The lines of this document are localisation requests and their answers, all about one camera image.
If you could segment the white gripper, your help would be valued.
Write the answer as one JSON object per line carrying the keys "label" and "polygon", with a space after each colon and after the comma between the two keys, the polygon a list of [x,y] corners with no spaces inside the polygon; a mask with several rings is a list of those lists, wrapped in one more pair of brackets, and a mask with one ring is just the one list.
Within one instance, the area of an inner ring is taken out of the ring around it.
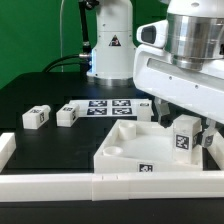
{"label": "white gripper", "polygon": [[168,102],[210,118],[200,145],[212,145],[216,122],[224,124],[224,59],[205,61],[201,71],[186,70],[171,64],[169,53],[142,44],[135,52],[133,80],[137,89],[156,96],[158,123],[164,128],[170,126]]}

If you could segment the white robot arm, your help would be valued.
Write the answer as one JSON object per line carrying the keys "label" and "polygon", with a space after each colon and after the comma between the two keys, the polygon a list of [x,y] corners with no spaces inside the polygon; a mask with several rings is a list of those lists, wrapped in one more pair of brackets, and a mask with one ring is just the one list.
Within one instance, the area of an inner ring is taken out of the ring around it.
{"label": "white robot arm", "polygon": [[201,145],[224,126],[224,0],[159,0],[166,18],[132,34],[130,0],[80,0],[95,9],[97,44],[84,42],[87,77],[104,85],[132,80],[155,97],[160,115],[168,103],[207,118]]}

